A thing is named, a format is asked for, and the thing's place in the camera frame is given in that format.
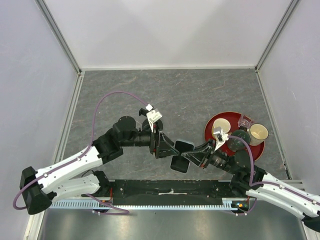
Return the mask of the black smartphone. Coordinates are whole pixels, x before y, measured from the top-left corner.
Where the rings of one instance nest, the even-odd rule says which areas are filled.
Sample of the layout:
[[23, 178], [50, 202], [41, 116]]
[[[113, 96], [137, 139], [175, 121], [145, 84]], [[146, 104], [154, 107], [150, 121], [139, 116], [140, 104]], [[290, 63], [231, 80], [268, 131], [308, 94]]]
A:
[[179, 151], [179, 155], [173, 156], [170, 163], [170, 168], [180, 173], [186, 173], [188, 171], [190, 161], [182, 156], [182, 153], [193, 151], [195, 145], [186, 140], [177, 139], [174, 148]]

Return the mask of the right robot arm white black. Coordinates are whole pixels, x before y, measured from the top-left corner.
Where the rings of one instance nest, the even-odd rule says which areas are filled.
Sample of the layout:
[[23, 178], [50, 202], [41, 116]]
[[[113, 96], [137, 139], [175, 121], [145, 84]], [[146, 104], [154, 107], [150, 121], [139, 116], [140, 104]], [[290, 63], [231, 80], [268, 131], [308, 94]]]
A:
[[309, 229], [320, 231], [320, 196], [300, 190], [256, 166], [246, 150], [228, 156], [216, 149], [215, 141], [209, 140], [180, 155], [200, 168], [213, 165], [232, 174], [229, 191], [233, 196], [268, 202], [291, 213]]

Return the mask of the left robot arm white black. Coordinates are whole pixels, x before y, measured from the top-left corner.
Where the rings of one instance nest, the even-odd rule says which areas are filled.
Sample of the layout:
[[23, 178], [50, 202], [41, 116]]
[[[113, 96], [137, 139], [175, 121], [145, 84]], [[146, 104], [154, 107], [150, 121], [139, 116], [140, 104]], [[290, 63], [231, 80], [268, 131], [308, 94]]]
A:
[[122, 156], [124, 147], [148, 147], [157, 159], [180, 154], [163, 133], [160, 120], [145, 129], [137, 129], [133, 117], [123, 116], [105, 134], [73, 156], [38, 170], [32, 166], [23, 169], [18, 195], [23, 197], [24, 209], [29, 215], [35, 215], [63, 197], [76, 194], [106, 196], [110, 185], [104, 173], [99, 171], [84, 178], [76, 176]]

